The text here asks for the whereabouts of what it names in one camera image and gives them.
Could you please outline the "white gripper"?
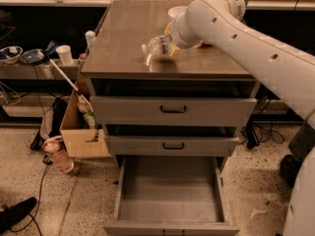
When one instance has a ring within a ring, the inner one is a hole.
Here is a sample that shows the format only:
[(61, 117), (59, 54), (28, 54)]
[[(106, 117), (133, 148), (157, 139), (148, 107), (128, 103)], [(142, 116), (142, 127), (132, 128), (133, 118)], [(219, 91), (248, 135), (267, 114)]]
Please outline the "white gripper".
[(188, 28), (184, 15), (176, 16), (164, 29), (165, 34), (171, 35), (171, 40), (175, 45), (170, 46), (170, 55), (180, 55), (186, 49), (199, 44), (201, 40)]

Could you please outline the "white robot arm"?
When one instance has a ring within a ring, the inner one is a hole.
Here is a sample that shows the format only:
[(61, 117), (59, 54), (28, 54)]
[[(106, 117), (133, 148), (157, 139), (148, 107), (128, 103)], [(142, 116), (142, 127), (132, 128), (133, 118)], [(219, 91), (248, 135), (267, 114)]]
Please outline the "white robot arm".
[[(315, 128), (315, 56), (244, 25), (245, 9), (245, 0), (194, 0), (174, 18), (171, 40), (220, 49)], [(283, 236), (315, 236), (315, 148), (297, 174)]]

